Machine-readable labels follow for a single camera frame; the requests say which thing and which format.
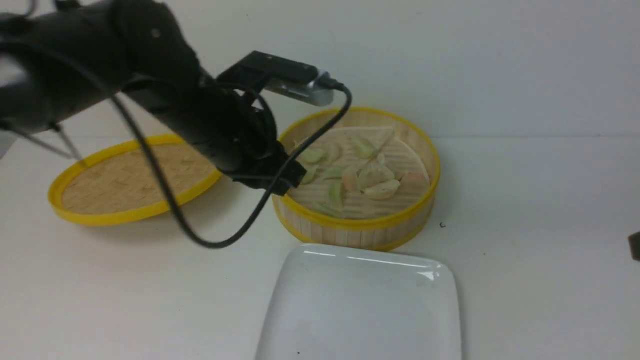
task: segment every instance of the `white tabletop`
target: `white tabletop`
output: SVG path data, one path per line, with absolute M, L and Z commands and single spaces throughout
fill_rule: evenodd
M 122 138 L 75 138 L 85 155 Z M 428 226 L 398 252 L 456 276 L 464 358 L 635 359 L 638 138 L 443 138 Z M 18 141 L 0 160 L 1 359 L 252 359 L 298 241 L 271 205 L 223 250 L 169 215 L 90 228 L 49 208 L 71 161 Z M 208 239 L 261 195 L 226 179 L 184 207 Z

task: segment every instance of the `black cable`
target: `black cable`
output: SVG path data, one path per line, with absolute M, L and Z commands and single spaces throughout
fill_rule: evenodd
M 11 131 L 12 133 L 16 134 L 17 136 L 31 142 L 34 143 L 35 145 L 43 148 L 43 149 L 47 149 L 57 155 L 62 156 L 65 159 L 73 159 L 74 156 L 73 154 L 69 154 L 67 152 L 64 152 L 56 147 L 54 147 L 53 145 L 49 145 L 48 143 L 38 139 L 37 137 L 29 134 L 29 133 L 25 133 L 24 131 L 17 129 L 17 128 L 13 128 L 13 127 L 6 127 L 6 126 L 0 126 L 0 129 L 2 130 L 7 130 L 7 131 Z
M 249 230 L 249 228 L 251 227 L 255 219 L 258 217 L 258 215 L 264 208 L 264 205 L 269 200 L 269 196 L 273 193 L 273 190 L 276 184 L 280 180 L 280 177 L 284 173 L 287 166 L 290 163 L 292 163 L 307 147 L 309 147 L 311 143 L 316 141 L 320 136 L 322 136 L 325 132 L 327 132 L 327 130 L 333 127 L 351 107 L 352 96 L 349 89 L 346 86 L 344 86 L 342 83 L 339 83 L 338 81 L 335 81 L 333 79 L 326 80 L 323 85 L 325 85 L 328 88 L 332 88 L 334 90 L 344 92 L 344 95 L 346 96 L 346 100 L 342 108 L 335 114 L 335 116 L 331 120 L 329 120 L 325 125 L 320 127 L 320 129 L 318 129 L 314 134 L 308 137 L 284 161 L 282 166 L 278 169 L 278 172 L 271 179 L 271 182 L 269 183 L 269 186 L 267 186 L 266 190 L 264 191 L 264 194 L 260 198 L 260 201 L 258 201 L 258 204 L 253 209 L 252 213 L 249 215 L 249 217 L 244 222 L 244 224 L 240 227 L 240 229 L 238 229 L 238 231 L 236 231 L 236 233 L 233 234 L 228 239 L 218 243 L 212 243 L 199 237 L 189 226 L 189 224 L 187 223 L 187 220 L 184 217 L 184 214 L 182 213 L 182 210 L 180 209 L 180 206 L 175 200 L 173 192 L 169 187 L 168 181 L 164 176 L 164 173 L 162 171 L 162 168 L 160 167 L 160 164 L 157 162 L 156 157 L 154 156 L 153 152 L 151 151 L 151 148 L 149 147 L 149 144 L 145 141 L 145 136 L 140 130 L 140 128 L 137 126 L 136 121 L 133 119 L 133 117 L 129 113 L 129 110 L 122 103 L 122 101 L 120 101 L 120 99 L 116 95 L 111 94 L 111 92 L 109 91 L 109 88 L 104 84 L 104 82 L 96 74 L 93 73 L 93 71 L 91 71 L 81 63 L 75 61 L 73 58 L 70 58 L 64 54 L 61 54 L 56 51 L 52 51 L 47 48 L 40 47 L 34 44 L 28 44 L 25 42 L 16 42 L 16 41 L 9 40 L 0 44 L 0 49 L 2 49 L 3 47 L 7 47 L 8 45 L 17 47 L 19 49 L 22 49 L 23 51 L 29 51 L 32 53 L 43 55 L 45 57 L 50 58 L 51 60 L 55 60 L 65 64 L 66 66 L 69 66 L 71 69 L 74 69 L 76 72 L 78 72 L 78 74 L 84 76 L 98 90 L 100 90 L 104 95 L 106 95 L 109 98 L 109 100 L 111 101 L 113 106 L 116 108 L 116 110 L 120 112 L 122 118 L 124 119 L 125 123 L 129 127 L 129 130 L 131 131 L 136 141 L 140 145 L 142 153 L 147 158 L 149 167 L 151 168 L 152 173 L 156 177 L 158 186 L 160 186 L 160 190 L 163 193 L 164 199 L 169 207 L 169 210 L 172 212 L 176 222 L 178 223 L 182 231 L 187 235 L 187 237 L 191 241 L 195 242 L 200 246 L 206 247 L 208 249 L 221 249 L 223 247 L 228 247 L 229 245 L 235 243 L 238 239 L 240 239 L 240 237 L 242 237 L 242 235 L 244 235 L 247 232 L 247 230 Z

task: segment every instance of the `bamboo steamer lid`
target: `bamboo steamer lid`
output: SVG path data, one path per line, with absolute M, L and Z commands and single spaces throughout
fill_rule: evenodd
M 215 167 L 178 136 L 161 135 L 147 142 L 183 204 L 221 176 Z M 84 225 L 113 225 L 168 210 L 156 179 L 135 142 L 126 142 L 87 157 L 51 185 L 49 200 L 59 216 Z

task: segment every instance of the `bamboo steamer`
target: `bamboo steamer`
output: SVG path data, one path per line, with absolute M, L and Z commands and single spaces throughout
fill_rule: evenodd
M 287 152 L 291 152 L 294 144 L 310 136 L 336 112 L 321 111 L 289 127 L 280 137 Z M 350 127 L 391 127 L 394 140 L 408 146 L 411 150 L 407 151 L 415 156 L 415 161 L 426 171 L 428 187 L 413 197 L 397 197 L 388 202 L 371 200 L 370 208 L 377 207 L 376 213 L 380 214 L 371 218 L 333 218 L 311 210 L 308 200 L 322 193 L 321 184 L 317 188 L 301 186 L 284 197 L 273 196 L 275 211 L 284 227 L 303 242 L 388 251 L 411 240 L 427 223 L 440 178 L 438 153 L 431 140 L 415 125 L 385 111 L 352 108 L 334 129 L 347 132 Z

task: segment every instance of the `bamboo steamer basket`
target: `bamboo steamer basket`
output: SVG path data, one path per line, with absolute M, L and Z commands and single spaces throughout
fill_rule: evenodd
M 296 142 L 306 139 L 336 112 L 321 111 L 289 127 L 280 137 L 287 152 L 291 152 Z M 272 197 L 275 212 L 282 225 L 300 241 L 389 251 L 411 240 L 427 223 L 440 179 L 438 153 L 427 135 L 392 113 L 372 108 L 351 108 L 334 129 L 344 128 L 347 131 L 349 127 L 391 127 L 395 139 L 408 145 L 424 166 L 429 177 L 428 189 L 398 211 L 382 217 L 333 218 L 303 206 L 294 200 L 295 195 L 289 194 Z

